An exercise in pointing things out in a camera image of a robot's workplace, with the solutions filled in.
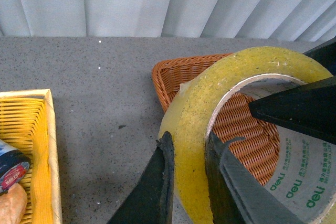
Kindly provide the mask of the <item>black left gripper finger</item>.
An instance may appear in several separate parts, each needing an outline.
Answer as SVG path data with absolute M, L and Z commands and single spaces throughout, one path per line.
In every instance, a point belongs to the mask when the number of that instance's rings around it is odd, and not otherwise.
M 335 76 L 336 38 L 332 38 L 303 54 L 323 65 Z
M 174 193 L 174 146 L 164 132 L 134 189 L 108 223 L 171 223 Z
M 238 141 L 222 142 L 211 132 L 205 145 L 213 223 L 301 223 L 229 150 Z
M 335 144 L 335 76 L 249 103 L 262 121 Z

